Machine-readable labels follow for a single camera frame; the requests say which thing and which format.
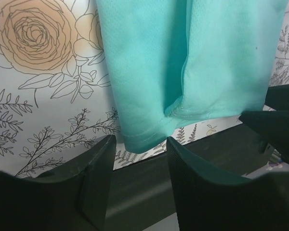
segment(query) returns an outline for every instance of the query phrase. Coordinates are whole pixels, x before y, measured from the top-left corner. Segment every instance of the turquoise fabric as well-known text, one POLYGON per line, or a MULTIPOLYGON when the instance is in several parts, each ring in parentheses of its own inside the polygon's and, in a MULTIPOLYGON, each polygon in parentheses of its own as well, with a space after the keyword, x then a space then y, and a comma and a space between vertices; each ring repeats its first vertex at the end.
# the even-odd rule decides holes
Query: turquoise fabric
POLYGON ((288 0, 97 0, 125 147, 262 110, 288 0))

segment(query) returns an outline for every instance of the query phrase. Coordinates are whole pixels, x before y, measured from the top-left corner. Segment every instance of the hanging garment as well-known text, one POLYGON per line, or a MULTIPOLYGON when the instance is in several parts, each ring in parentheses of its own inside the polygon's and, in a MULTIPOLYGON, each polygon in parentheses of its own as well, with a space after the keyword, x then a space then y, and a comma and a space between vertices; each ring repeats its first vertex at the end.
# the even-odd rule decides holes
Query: hanging garment
POLYGON ((262 110, 288 0, 97 0, 126 149, 262 110))

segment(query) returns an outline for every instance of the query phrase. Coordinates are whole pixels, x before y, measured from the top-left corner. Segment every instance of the black plastic piece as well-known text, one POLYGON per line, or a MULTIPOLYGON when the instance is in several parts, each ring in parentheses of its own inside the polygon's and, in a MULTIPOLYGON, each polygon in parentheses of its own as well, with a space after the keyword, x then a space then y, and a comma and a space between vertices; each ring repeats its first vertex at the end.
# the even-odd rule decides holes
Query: black plastic piece
MULTIPOLYGON (((274 150, 263 151, 261 137, 244 124, 185 147, 238 175, 266 165, 274 150)), ((105 231, 142 231, 173 213, 175 204, 166 153, 114 171, 105 231)))
POLYGON ((116 137, 37 178, 0 172, 0 230, 103 230, 116 137))
MULTIPOLYGON (((185 145, 194 153, 201 152, 216 166, 239 175, 267 163, 273 150, 262 152, 262 146, 260 136, 245 125, 185 145)), ((0 231, 93 231, 92 224, 100 228, 105 206, 99 193, 107 191, 103 183, 109 182, 114 149, 113 138, 109 142, 103 140, 35 179, 17 179, 0 172, 0 231), (87 168, 92 160, 96 172, 87 168), (93 183, 86 184, 85 178, 93 183), (90 186, 93 192, 86 194, 90 186)), ((142 231, 173 213, 175 205, 165 153, 113 171, 104 231, 142 231)))
POLYGON ((239 119, 268 140, 289 163, 289 111, 244 112, 239 119))
POLYGON ((167 140, 181 231, 289 231, 289 173, 250 180, 224 171, 167 140))
POLYGON ((269 87, 265 105, 279 111, 289 111, 289 84, 269 87))

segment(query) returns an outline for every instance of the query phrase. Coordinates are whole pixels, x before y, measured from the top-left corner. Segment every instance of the fern illustration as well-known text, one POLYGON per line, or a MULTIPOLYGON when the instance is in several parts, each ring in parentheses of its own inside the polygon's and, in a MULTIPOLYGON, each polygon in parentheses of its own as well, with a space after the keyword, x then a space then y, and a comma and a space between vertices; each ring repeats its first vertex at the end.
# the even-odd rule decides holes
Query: fern illustration
POLYGON ((289 25, 281 30, 277 50, 280 55, 276 56, 275 71, 271 77, 270 86, 289 82, 289 25))
POLYGON ((187 142, 193 142, 196 139, 196 130, 197 130, 197 124, 195 124, 194 129, 189 137, 189 140, 187 142))
POLYGON ((184 144, 185 143, 185 132, 184 132, 184 127, 179 128, 178 130, 178 135, 176 137, 176 140, 180 143, 180 144, 184 144))
POLYGON ((163 141, 162 143, 157 145, 153 150, 157 150, 153 153, 153 155, 165 152, 166 151, 166 141, 163 141))
POLYGON ((145 157, 148 155, 148 153, 143 153, 140 158, 138 159, 138 161, 141 161, 143 159, 145 159, 145 157))
POLYGON ((16 136, 22 131, 23 122, 13 119, 16 114, 23 116, 23 113, 32 113, 32 105, 27 101, 19 102, 19 96, 12 102, 12 94, 5 97, 5 89, 0 92, 0 155, 13 154, 13 147, 7 146, 16 142, 16 136))
POLYGON ((135 159, 137 157, 137 154, 133 154, 131 152, 127 151, 118 151, 116 153, 115 161, 118 162, 118 164, 122 163, 121 166, 126 166, 132 163, 135 163, 135 159))
POLYGON ((90 113, 86 108, 82 110, 76 117, 69 119, 71 123, 69 131, 64 134, 55 133, 51 127, 45 127, 38 134, 33 134, 33 137, 28 139, 28 142, 33 144, 34 149, 31 151, 28 147, 23 147, 23 153, 19 154, 23 158, 27 158, 27 164, 16 173, 17 177, 31 176, 35 171, 47 167, 56 167, 63 162, 62 159, 50 159, 45 163, 38 163, 38 159, 44 155, 49 155, 55 152, 61 152, 63 149, 75 147, 76 145, 84 145, 86 148, 93 147, 97 142, 96 137, 88 139, 83 132, 91 129, 94 133, 102 131, 105 134, 115 134, 120 131, 120 127, 116 126, 115 121, 118 118, 118 112, 115 108, 111 112, 107 112, 107 119, 101 121, 99 119, 96 124, 86 126, 89 121, 87 114, 90 113))

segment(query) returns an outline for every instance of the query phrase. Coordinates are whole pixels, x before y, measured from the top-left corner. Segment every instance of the leaf drawing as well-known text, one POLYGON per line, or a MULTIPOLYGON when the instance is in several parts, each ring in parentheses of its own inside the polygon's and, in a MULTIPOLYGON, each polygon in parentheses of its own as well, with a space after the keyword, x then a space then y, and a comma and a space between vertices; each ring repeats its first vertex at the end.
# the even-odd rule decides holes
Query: leaf drawing
POLYGON ((117 161, 118 164, 121 164, 121 166, 126 166, 132 163, 135 163, 135 159, 137 157, 137 154, 133 154, 127 151, 118 151, 116 153, 115 161, 117 161))
POLYGON ((88 63, 89 66, 94 65, 94 64, 99 64, 105 59, 105 53, 102 51, 101 53, 97 54, 94 56, 91 61, 88 63))
POLYGON ((56 91, 51 96, 51 99, 53 98, 60 98, 62 96, 66 96, 71 94, 75 89, 77 88, 77 83, 75 81, 67 81, 62 83, 56 91))
POLYGON ((197 130, 197 124, 195 124, 194 129, 193 129, 191 135, 189 136, 189 140, 187 141, 188 143, 195 141, 195 139, 196 139, 196 130, 197 130))
POLYGON ((12 101, 12 94, 5 94, 5 89, 0 92, 0 155, 13 154, 11 146, 16 142, 16 136, 22 131, 23 122, 15 120, 15 115, 22 116, 23 113, 32 113, 32 105, 27 101, 19 102, 19 96, 12 101))
POLYGON ((163 141, 159 145, 157 145, 153 150, 156 150, 153 154, 163 153, 166 151, 166 141, 163 141))
POLYGON ((82 85, 81 88, 79 89, 79 93, 82 96, 82 98, 88 99, 92 95, 93 89, 88 85, 82 85))
POLYGON ((212 127, 212 125, 208 124, 207 127, 210 128, 210 129, 207 131, 207 136, 212 135, 213 133, 216 132, 216 129, 215 129, 215 128, 216 128, 217 126, 212 127))
POLYGON ((138 159, 138 161, 141 161, 143 159, 145 159, 145 157, 148 155, 148 153, 143 153, 140 158, 138 159))
POLYGON ((26 81, 23 85, 19 86, 18 89, 38 89, 47 87, 52 77, 52 74, 40 74, 34 76, 33 78, 26 81))
POLYGON ((185 143, 185 141, 184 141, 185 140, 184 127, 179 128, 176 140, 182 145, 185 143))
MULTIPOLYGON (((87 138, 85 131, 95 130, 95 132, 102 132, 104 134, 116 134, 120 132, 120 127, 116 125, 115 121, 118 118, 118 112, 115 108, 111 112, 107 112, 107 119, 99 119, 97 123, 93 123, 91 126, 87 126, 86 122, 89 121, 87 114, 90 113, 86 108, 82 110, 74 118, 70 118, 69 129, 64 134, 56 133, 51 127, 45 127, 39 133, 33 134, 28 139, 28 142, 33 145, 33 148, 24 147, 23 153, 19 154, 21 157, 28 159, 27 164, 18 171, 15 175, 17 177, 31 176, 35 174, 36 170, 42 170, 46 167, 55 167, 62 164, 61 161, 51 159, 48 163, 40 163, 39 159, 43 156, 61 152, 64 149, 76 147, 76 145, 84 145, 86 148, 93 147, 97 141, 96 136, 87 138)), ((134 161, 136 157, 130 155, 126 161, 134 161)))
POLYGON ((109 80, 109 76, 108 74, 103 76, 98 82, 97 82, 97 85, 101 88, 104 88, 104 87, 109 87, 111 84, 110 84, 110 80, 109 80))
POLYGON ((89 73, 81 72, 79 76, 85 82, 93 82, 93 77, 89 73))
POLYGON ((77 67, 77 62, 74 56, 72 56, 62 68, 62 72, 66 75, 73 76, 77 67))
POLYGON ((50 81, 49 81, 49 87, 53 88, 55 86, 58 86, 60 83, 62 83, 64 80, 64 74, 63 73, 58 73, 54 75, 50 81))
POLYGON ((280 33, 278 53, 276 55, 275 71, 270 80, 270 86, 289 83, 289 25, 280 33))

